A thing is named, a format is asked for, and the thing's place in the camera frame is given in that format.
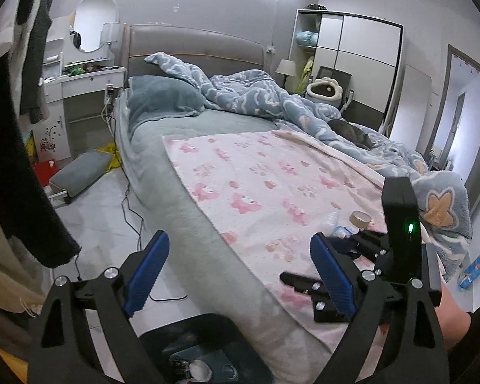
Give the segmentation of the black right sleeve forearm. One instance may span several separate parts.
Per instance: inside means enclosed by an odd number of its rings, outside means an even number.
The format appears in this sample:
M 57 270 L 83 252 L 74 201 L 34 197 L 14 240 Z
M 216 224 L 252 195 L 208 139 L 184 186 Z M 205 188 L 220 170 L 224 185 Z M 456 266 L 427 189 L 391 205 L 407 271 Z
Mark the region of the black right sleeve forearm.
M 451 383 L 480 383 L 480 308 L 469 314 L 466 335 L 448 354 Z

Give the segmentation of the person's right hand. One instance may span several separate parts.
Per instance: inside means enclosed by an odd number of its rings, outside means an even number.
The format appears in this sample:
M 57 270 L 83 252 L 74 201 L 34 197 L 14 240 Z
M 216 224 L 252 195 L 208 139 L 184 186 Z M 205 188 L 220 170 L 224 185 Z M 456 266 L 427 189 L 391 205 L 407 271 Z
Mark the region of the person's right hand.
M 471 316 L 453 299 L 445 284 L 441 285 L 440 306 L 435 309 L 440 330 L 448 351 L 452 350 L 468 333 Z

